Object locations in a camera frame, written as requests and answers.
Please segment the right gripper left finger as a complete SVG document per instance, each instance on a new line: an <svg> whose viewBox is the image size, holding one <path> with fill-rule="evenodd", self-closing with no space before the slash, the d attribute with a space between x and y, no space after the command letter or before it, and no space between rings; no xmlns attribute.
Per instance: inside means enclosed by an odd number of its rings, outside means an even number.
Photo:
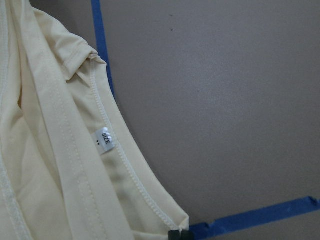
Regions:
<svg viewBox="0 0 320 240"><path fill-rule="evenodd" d="M170 230L168 232L168 240L180 240L181 233L179 230Z"/></svg>

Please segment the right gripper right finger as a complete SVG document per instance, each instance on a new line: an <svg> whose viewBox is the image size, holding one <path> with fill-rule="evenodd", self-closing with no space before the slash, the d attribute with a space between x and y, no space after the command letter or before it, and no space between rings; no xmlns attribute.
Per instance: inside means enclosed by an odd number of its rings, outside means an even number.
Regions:
<svg viewBox="0 0 320 240"><path fill-rule="evenodd" d="M189 230L181 231L181 240L194 240L194 234Z"/></svg>

